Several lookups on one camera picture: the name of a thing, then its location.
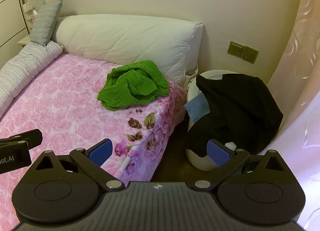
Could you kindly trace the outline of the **green knitted sweater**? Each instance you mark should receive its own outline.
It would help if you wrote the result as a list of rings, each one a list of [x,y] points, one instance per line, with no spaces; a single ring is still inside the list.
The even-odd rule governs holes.
[[[151,60],[139,61],[112,69],[97,100],[110,111],[146,105],[166,97],[169,83]]]

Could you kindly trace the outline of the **gold wall socket plate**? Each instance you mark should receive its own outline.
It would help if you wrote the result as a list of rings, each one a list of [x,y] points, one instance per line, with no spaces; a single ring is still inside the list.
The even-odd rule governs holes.
[[[256,61],[259,51],[231,41],[227,53],[253,64]]]

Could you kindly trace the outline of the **grey checked pillow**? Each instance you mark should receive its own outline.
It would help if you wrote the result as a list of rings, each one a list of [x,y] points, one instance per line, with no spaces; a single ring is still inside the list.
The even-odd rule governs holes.
[[[30,33],[30,41],[46,46],[53,35],[53,31],[61,11],[63,0],[44,5],[39,9]]]

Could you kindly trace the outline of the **white wardrobe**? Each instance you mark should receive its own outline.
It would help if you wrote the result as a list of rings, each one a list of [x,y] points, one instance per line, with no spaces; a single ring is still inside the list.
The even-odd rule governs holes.
[[[0,3],[0,45],[1,66],[18,54],[21,46],[18,42],[28,35],[20,0],[1,0]]]

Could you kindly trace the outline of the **blue cloth on bin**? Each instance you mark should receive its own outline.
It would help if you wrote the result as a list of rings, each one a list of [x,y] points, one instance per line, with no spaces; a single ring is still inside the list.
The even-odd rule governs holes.
[[[187,111],[189,118],[193,123],[196,123],[203,116],[210,113],[209,104],[203,93],[198,94],[183,107]]]

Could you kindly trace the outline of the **white vanity shelf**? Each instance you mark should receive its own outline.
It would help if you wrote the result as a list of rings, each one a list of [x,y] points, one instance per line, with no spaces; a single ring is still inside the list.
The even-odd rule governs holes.
[[[30,33],[33,29],[33,23],[34,20],[37,16],[37,11],[35,11],[34,7],[32,6],[31,3],[26,2],[22,5],[23,7],[23,11],[24,11],[24,19],[27,25],[27,29],[28,29],[28,35],[25,36],[24,38],[22,38],[19,42],[18,45],[21,47],[24,47],[25,45],[27,45],[30,42]]]

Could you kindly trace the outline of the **white quilted headboard cushion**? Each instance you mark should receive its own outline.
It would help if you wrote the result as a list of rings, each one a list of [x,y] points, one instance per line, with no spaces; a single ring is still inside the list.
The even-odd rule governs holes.
[[[153,61],[186,88],[198,73],[203,24],[141,15],[84,14],[59,18],[52,39],[66,53],[126,65]]]

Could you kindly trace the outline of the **grey striped duvet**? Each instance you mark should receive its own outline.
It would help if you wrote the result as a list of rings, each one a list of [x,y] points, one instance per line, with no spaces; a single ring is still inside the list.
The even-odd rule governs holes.
[[[63,51],[54,41],[30,42],[1,68],[1,116],[21,91]]]

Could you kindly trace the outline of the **pink rose blanket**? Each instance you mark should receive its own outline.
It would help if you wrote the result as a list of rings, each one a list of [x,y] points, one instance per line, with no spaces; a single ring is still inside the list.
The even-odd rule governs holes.
[[[170,82],[166,97],[145,106],[107,110],[97,95],[113,68],[105,61],[60,55],[1,118],[1,137],[41,130],[43,141],[30,151],[32,159],[44,150],[65,155],[108,138],[113,154],[103,164],[104,170],[123,183],[151,180],[170,135],[184,118],[187,93]]]

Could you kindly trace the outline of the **pink sheer curtain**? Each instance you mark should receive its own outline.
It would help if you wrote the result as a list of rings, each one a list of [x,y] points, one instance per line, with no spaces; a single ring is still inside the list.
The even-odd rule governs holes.
[[[319,230],[319,0],[299,0],[285,51],[268,82],[284,114],[269,145],[303,188],[306,203],[298,224]]]

